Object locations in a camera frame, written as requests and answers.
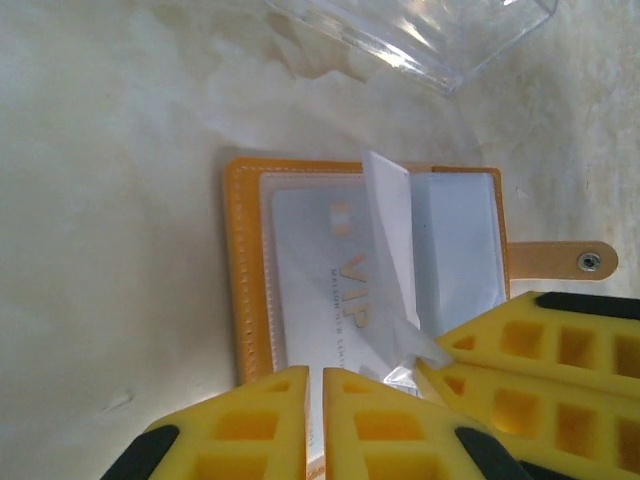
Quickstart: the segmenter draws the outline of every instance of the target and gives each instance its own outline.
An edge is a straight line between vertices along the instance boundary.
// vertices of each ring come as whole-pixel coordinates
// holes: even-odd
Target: gold lettering
[[[358,255],[357,257],[353,257],[349,262],[345,263],[344,266],[340,269],[340,276],[345,278],[350,278],[351,280],[358,280],[359,282],[367,282],[369,281],[369,275],[364,272],[357,272],[355,267],[358,266],[365,258],[364,253]]]
[[[360,290],[349,290],[342,295],[342,301],[346,302],[347,300],[366,297],[367,295],[369,295],[369,290],[366,288],[361,288]]]
[[[356,322],[356,327],[364,328],[369,325],[369,304],[364,303],[361,305],[345,307],[344,316],[353,316],[353,320]]]

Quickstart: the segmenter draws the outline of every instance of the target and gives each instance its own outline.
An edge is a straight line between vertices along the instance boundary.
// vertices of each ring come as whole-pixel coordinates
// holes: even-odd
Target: transparent plastic container
[[[276,10],[453,93],[548,20],[557,0],[267,0]]]

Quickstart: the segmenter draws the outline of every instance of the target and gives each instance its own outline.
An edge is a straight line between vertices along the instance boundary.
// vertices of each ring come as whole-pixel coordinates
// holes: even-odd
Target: clear plastic box
[[[286,15],[453,93],[548,20],[557,0],[267,0]]]

